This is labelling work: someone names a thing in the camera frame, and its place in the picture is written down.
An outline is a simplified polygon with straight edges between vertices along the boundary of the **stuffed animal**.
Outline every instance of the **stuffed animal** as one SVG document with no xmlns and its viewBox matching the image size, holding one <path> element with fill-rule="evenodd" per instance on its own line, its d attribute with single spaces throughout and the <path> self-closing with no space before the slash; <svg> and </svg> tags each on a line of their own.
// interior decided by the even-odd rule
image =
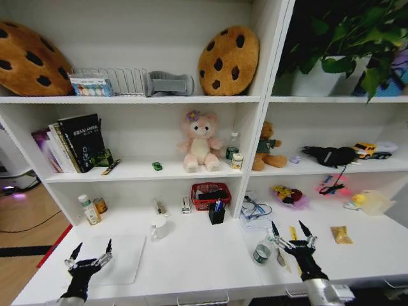
<svg viewBox="0 0 408 306">
<path fill-rule="evenodd" d="M 72 93 L 71 66 L 38 33 L 15 22 L 0 22 L 0 84 L 20 96 Z"/>
<path fill-rule="evenodd" d="M 282 168 L 286 165 L 287 159 L 282 155 L 270 155 L 270 149 L 280 147 L 282 142 L 276 139 L 269 139 L 273 135 L 272 123 L 264 122 L 261 137 L 259 138 L 258 148 L 256 149 L 256 155 L 252 170 L 262 171 L 266 164 L 271 166 Z"/>
<path fill-rule="evenodd" d="M 186 172 L 197 172 L 198 165 L 204 164 L 208 171 L 220 168 L 218 160 L 222 141 L 214 138 L 217 131 L 217 115 L 192 110 L 183 118 L 182 129 L 188 140 L 179 144 L 179 149 L 187 154 L 184 158 Z"/>
<path fill-rule="evenodd" d="M 243 92 L 254 77 L 259 41 L 247 27 L 229 27 L 218 33 L 201 53 L 198 73 L 203 91 L 213 96 Z"/>
</svg>

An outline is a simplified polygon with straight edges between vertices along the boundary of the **white shelf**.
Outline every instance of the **white shelf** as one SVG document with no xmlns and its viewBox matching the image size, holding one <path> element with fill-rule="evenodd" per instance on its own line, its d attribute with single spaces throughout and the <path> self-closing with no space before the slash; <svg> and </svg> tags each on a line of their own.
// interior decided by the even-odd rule
<svg viewBox="0 0 408 306">
<path fill-rule="evenodd" d="M 257 103 L 259 96 L 164 96 L 164 97 L 0 97 L 10 104 L 182 104 L 182 103 Z"/>
<path fill-rule="evenodd" d="M 391 171 L 408 171 L 408 161 L 391 157 L 389 159 L 368 159 L 360 160 L 361 165 L 350 164 L 347 166 L 347 173 L 365 173 L 365 172 L 391 172 Z M 308 175 L 308 174 L 330 174 L 340 173 L 343 166 L 336 168 L 322 166 L 315 159 L 309 156 L 302 156 L 299 164 L 293 164 L 288 161 L 288 164 L 283 168 L 265 166 L 262 171 L 252 171 L 252 177 L 267 177 L 274 175 Z"/>
<path fill-rule="evenodd" d="M 159 161 L 163 166 L 161 171 L 153 169 L 152 163 Z M 45 181 L 47 183 L 68 182 L 107 182 L 120 180 L 174 180 L 174 179 L 199 179 L 217 177 L 241 177 L 242 171 L 232 170 L 224 160 L 221 160 L 219 171 L 207 171 L 200 166 L 196 173 L 187 173 L 183 169 L 183 161 L 164 158 L 124 158 L 122 162 L 108 175 L 101 175 L 105 167 L 95 167 L 87 173 L 55 173 Z"/>
<path fill-rule="evenodd" d="M 309 208 L 303 210 L 291 210 L 272 200 L 267 203 L 273 207 L 271 218 L 283 238 L 291 239 L 289 226 L 296 228 L 299 239 L 304 238 L 298 220 L 318 237 L 313 257 L 330 280 L 347 283 L 346 280 L 352 282 L 364 277 L 408 274 L 408 245 L 401 243 L 406 240 L 408 229 L 389 217 L 372 217 L 364 212 L 345 209 L 339 200 L 314 200 Z M 347 226 L 347 233 L 354 244 L 336 244 L 331 226 Z M 266 235 L 265 229 L 242 228 L 241 232 L 249 254 Z M 256 265 L 264 286 L 302 282 L 294 257 L 286 253 L 284 256 L 292 273 L 279 266 L 275 260 L 276 253 L 265 265 Z"/>
<path fill-rule="evenodd" d="M 220 290 L 223 293 L 225 288 L 229 288 L 228 293 L 233 298 L 234 289 L 261 285 L 246 253 L 238 224 L 228 211 L 224 223 L 213 226 L 208 212 L 193 210 L 189 215 L 182 215 L 178 204 L 169 205 L 170 233 L 164 239 L 152 242 L 150 222 L 154 211 L 151 207 L 140 207 L 136 203 L 129 205 L 125 199 L 107 200 L 109 209 L 102 215 L 102 222 L 90 226 L 83 220 L 74 227 L 16 298 L 15 305 L 42 305 L 61 296 L 69 282 L 64 259 L 84 237 L 101 235 L 112 236 L 113 256 L 120 251 L 115 249 L 114 236 L 146 234 L 147 239 L 135 282 L 90 286 L 90 300 L 164 294 L 175 294 L 176 299 L 177 295 L 187 292 Z M 39 284 L 45 283 L 47 290 L 38 290 Z"/>
<path fill-rule="evenodd" d="M 278 103 L 367 103 L 367 97 L 336 96 L 336 97 L 294 97 L 270 96 L 268 102 Z M 372 98 L 369 103 L 408 103 L 408 96 Z"/>
</svg>

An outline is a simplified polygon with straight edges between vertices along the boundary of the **wooden floor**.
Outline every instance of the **wooden floor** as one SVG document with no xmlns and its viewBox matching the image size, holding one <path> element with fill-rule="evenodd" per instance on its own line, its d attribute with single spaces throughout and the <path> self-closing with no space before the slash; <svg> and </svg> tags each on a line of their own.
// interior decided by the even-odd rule
<svg viewBox="0 0 408 306">
<path fill-rule="evenodd" d="M 0 198 L 0 230 L 20 231 L 59 211 L 47 190 L 38 186 L 24 194 Z M 63 213 L 23 233 L 0 233 L 0 247 L 53 245 L 69 222 Z M 36 273 L 42 256 L 0 258 L 0 306 L 9 306 Z"/>
</svg>

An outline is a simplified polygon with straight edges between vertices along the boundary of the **metal rack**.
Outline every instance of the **metal rack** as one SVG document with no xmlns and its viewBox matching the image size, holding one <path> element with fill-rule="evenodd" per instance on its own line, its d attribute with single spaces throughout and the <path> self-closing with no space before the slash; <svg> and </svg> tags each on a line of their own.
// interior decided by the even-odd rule
<svg viewBox="0 0 408 306">
<path fill-rule="evenodd" d="M 73 73 L 99 73 L 108 78 L 116 96 L 146 96 L 145 69 L 138 68 L 73 68 Z"/>
</svg>

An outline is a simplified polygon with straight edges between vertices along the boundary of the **white board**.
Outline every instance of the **white board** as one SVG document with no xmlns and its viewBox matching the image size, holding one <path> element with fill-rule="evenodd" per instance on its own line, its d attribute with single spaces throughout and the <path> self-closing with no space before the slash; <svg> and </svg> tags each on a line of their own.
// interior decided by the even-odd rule
<svg viewBox="0 0 408 306">
<path fill-rule="evenodd" d="M 109 239 L 112 239 L 113 258 L 92 276 L 89 284 L 100 286 L 134 283 L 146 241 L 145 235 L 89 237 L 84 240 L 76 261 L 100 257 L 105 252 Z"/>
</svg>

